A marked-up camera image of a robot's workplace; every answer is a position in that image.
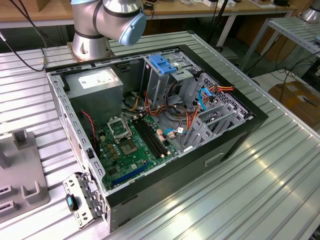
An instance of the cardboard box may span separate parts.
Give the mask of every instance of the cardboard box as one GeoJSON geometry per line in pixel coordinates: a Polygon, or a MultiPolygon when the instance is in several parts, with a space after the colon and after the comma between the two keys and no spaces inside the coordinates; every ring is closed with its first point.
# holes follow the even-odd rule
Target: cardboard box
{"type": "MultiPolygon", "coordinates": [[[[269,90],[269,94],[279,100],[282,86],[283,84],[275,85],[269,90]]],[[[320,98],[300,81],[285,84],[281,103],[315,131],[320,129],[320,98]]]]}
{"type": "MultiPolygon", "coordinates": [[[[13,0],[13,1],[22,9],[22,6],[18,0],[13,0]]],[[[28,12],[40,12],[41,9],[43,9],[49,1],[50,0],[22,0],[23,5],[25,6],[28,12]]],[[[9,0],[0,0],[0,6],[15,8],[15,6],[9,0]]]]}

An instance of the ram slot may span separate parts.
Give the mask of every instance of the ram slot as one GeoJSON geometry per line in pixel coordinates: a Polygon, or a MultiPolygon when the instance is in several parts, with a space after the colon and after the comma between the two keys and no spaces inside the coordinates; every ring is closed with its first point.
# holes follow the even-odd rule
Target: ram slot
{"type": "Polygon", "coordinates": [[[166,149],[162,146],[160,141],[156,138],[148,124],[143,119],[136,119],[132,123],[155,158],[159,159],[166,154],[166,149]]]}

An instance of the motherboard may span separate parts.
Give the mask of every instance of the motherboard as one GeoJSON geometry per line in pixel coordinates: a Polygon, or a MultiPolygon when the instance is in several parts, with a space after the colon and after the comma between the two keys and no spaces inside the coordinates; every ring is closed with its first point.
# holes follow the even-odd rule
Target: motherboard
{"type": "Polygon", "coordinates": [[[159,127],[150,115],[122,121],[129,131],[120,121],[98,131],[100,162],[106,172],[102,182],[107,190],[178,155],[168,140],[159,140],[159,127]],[[121,134],[127,137],[114,137],[121,134]]]}

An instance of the pcie slot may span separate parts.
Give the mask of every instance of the pcie slot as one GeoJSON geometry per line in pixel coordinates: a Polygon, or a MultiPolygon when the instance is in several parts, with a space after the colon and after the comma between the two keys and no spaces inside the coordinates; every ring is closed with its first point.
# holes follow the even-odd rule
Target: pcie slot
{"type": "Polygon", "coordinates": [[[144,164],[143,166],[141,166],[141,167],[139,167],[139,168],[137,168],[137,169],[135,169],[135,170],[127,173],[127,174],[124,175],[124,176],[121,176],[121,177],[117,178],[116,180],[113,180],[113,181],[111,182],[111,184],[112,184],[113,186],[116,185],[116,184],[120,184],[120,183],[128,180],[129,178],[132,178],[133,176],[142,173],[142,172],[146,169],[146,167],[149,165],[149,163],[150,163],[150,162],[147,162],[147,163],[144,164]]]}

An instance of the metal slotted table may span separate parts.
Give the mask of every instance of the metal slotted table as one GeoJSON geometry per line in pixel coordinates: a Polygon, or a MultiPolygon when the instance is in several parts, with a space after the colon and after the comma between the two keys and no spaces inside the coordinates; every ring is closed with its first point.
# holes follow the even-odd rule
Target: metal slotted table
{"type": "Polygon", "coordinates": [[[299,17],[270,18],[265,21],[246,53],[240,66],[241,70],[244,70],[247,66],[248,61],[256,50],[268,27],[273,28],[276,32],[273,34],[261,54],[271,47],[279,34],[282,34],[288,39],[294,41],[297,45],[301,46],[302,49],[304,48],[310,53],[315,54],[318,57],[320,56],[320,44],[315,40],[317,36],[320,36],[320,23],[309,23],[299,17]]]}
{"type": "MultiPolygon", "coordinates": [[[[308,239],[320,224],[320,136],[263,92],[195,34],[145,36],[116,55],[186,44],[259,106],[269,118],[239,149],[108,236],[96,220],[79,231],[62,181],[79,171],[57,118],[45,74],[12,53],[0,55],[0,134],[33,131],[51,200],[0,224],[0,239],[308,239]]],[[[39,67],[39,50],[20,52],[39,67]]],[[[46,50],[50,66],[73,63],[66,46],[46,50]]]]}

